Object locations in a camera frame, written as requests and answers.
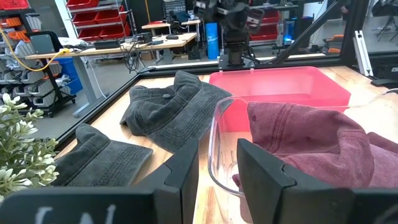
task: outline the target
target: red cloth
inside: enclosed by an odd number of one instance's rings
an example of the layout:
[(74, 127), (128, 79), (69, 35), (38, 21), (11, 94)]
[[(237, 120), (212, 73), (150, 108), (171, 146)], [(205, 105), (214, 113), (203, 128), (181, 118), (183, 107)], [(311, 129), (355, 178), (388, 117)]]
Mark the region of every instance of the red cloth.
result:
[[(339, 111), (250, 103), (248, 116), (254, 144), (319, 180), (336, 187), (398, 187), (398, 144), (366, 134)], [(241, 189), (239, 177), (233, 180)]]

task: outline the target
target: blue cylinder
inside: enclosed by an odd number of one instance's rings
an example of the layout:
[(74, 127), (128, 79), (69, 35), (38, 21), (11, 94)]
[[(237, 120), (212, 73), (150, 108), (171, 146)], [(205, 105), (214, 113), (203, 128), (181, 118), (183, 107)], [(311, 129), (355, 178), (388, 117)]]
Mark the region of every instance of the blue cylinder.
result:
[(218, 33), (217, 33), (217, 23), (207, 23), (206, 24), (206, 36), (207, 36), (207, 54), (208, 58), (217, 59), (220, 54), (218, 50)]

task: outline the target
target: concrete floor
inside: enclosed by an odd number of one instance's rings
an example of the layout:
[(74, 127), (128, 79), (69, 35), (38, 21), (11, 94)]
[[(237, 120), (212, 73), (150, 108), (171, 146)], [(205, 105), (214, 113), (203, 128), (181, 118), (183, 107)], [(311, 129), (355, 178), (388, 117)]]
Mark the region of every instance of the concrete floor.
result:
[[(370, 17), (367, 18), (364, 24), (363, 32), (368, 47), (368, 52), (377, 51), (391, 51), (398, 50), (398, 37), (390, 41), (390, 38), (395, 34), (395, 29), (386, 32), (381, 36), (381, 39), (376, 37), (378, 30), (373, 30), (376, 27), (383, 26), (387, 21), (387, 17)], [(336, 34), (344, 32), (345, 22), (341, 20), (327, 21), (311, 38), (311, 43), (322, 44), (324, 38), (332, 37)], [(257, 57), (266, 57), (272, 55), (272, 50), (269, 47), (256, 47), (254, 49)], [(174, 63), (195, 62), (188, 61), (187, 56), (177, 57)], [(108, 61), (100, 62), (98, 64), (92, 63), (98, 83), (104, 93), (112, 93), (119, 89), (128, 80), (132, 79), (135, 73), (129, 73), (124, 66), (123, 61)], [(146, 65), (153, 65), (151, 61), (146, 61)], [(93, 83), (97, 96), (100, 96), (100, 91), (96, 86), (94, 74), (92, 70), (88, 69), (90, 80)], [(78, 118), (74, 118), (72, 113), (83, 106), (87, 99), (83, 91), (77, 93), (76, 104), (69, 103), (65, 108), (54, 114), (53, 118), (45, 117), (39, 120), (35, 125), (39, 131), (32, 135), (34, 138), (58, 138), (63, 133), (73, 127), (78, 122)]]

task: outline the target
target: white flower plant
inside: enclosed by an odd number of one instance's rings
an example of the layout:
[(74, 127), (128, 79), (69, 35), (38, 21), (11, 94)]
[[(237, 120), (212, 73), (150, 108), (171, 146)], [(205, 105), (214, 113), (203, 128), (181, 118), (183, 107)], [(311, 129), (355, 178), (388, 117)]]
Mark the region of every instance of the white flower plant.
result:
[(25, 116), (18, 113), (27, 107), (18, 104), (5, 93), (0, 105), (0, 203), (4, 196), (28, 187), (46, 186), (58, 175), (55, 172), (55, 139), (29, 138), (37, 131), (33, 122), (43, 118), (43, 111), (35, 110)]

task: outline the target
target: blue container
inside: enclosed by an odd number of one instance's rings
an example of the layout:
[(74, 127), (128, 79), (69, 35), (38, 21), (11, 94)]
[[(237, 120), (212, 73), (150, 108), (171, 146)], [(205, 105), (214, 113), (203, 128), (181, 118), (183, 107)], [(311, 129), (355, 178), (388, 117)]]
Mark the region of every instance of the blue container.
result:
[(218, 33), (217, 33), (217, 23), (207, 23), (206, 24), (206, 36), (207, 36), (207, 55), (208, 58), (217, 59), (220, 56), (220, 51), (218, 50)]
[(62, 66), (62, 74), (69, 76), (71, 82), (67, 84), (70, 88), (70, 94), (74, 95), (83, 89), (72, 58), (56, 58), (56, 61)]

